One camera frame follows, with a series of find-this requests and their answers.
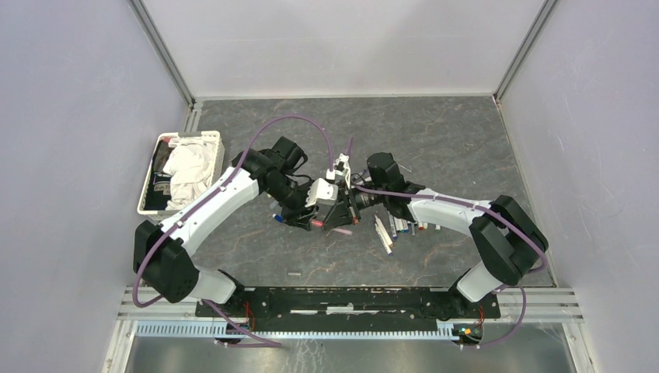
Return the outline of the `red cap pink marker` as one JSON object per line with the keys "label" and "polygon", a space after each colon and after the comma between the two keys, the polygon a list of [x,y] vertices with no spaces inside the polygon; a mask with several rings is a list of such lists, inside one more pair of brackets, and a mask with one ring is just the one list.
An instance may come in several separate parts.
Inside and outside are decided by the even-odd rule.
{"label": "red cap pink marker", "polygon": [[352,235],[353,232],[349,229],[345,228],[332,228],[330,229],[330,232],[335,232],[335,233],[340,233],[342,235]]}

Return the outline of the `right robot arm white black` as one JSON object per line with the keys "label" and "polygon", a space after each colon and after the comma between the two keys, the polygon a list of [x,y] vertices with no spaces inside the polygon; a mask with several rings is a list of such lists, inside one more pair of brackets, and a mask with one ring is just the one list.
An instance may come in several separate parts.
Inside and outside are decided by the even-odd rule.
{"label": "right robot arm white black", "polygon": [[472,315],[488,294],[514,287],[526,275],[547,266],[549,248],[534,221],[512,197],[469,200],[451,197],[404,179],[392,154],[378,152],[367,160],[371,180],[350,181],[348,156],[340,155],[335,169],[313,183],[306,204],[338,200],[341,187],[368,201],[381,203],[396,218],[438,225],[470,237],[480,261],[453,285],[448,304],[459,317]]}

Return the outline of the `black gel pen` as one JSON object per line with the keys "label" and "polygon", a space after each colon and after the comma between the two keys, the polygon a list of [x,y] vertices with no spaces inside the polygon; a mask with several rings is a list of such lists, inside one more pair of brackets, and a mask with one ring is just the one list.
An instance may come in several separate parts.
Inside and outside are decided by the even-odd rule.
{"label": "black gel pen", "polygon": [[397,232],[406,232],[406,230],[407,230],[406,224],[404,223],[404,221],[402,219],[396,218],[395,219],[395,226],[396,226],[396,231]]}

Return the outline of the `brown cap white marker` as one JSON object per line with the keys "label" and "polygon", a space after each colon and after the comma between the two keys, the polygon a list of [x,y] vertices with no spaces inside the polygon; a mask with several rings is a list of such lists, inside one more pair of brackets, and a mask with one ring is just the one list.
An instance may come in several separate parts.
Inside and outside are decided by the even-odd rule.
{"label": "brown cap white marker", "polygon": [[383,242],[389,247],[392,248],[393,242],[391,238],[389,237],[388,232],[385,229],[385,226],[381,220],[381,218],[375,214],[375,226],[376,230],[378,231],[379,235],[382,237]]}

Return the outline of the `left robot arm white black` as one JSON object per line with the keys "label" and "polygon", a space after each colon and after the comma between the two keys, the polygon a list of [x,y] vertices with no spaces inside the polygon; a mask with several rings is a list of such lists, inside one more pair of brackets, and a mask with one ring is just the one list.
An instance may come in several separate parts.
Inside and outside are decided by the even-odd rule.
{"label": "left robot arm white black", "polygon": [[142,222],[134,237],[138,280],[170,303],[193,297],[214,302],[225,316],[238,315],[244,296],[237,291],[237,281],[221,270],[195,264],[192,257],[221,223],[262,193],[282,206],[286,223],[308,229],[317,205],[336,200],[337,187],[332,170],[314,182],[297,184],[293,174],[305,161],[304,152],[287,138],[272,148],[250,148],[189,206],[158,224]]}

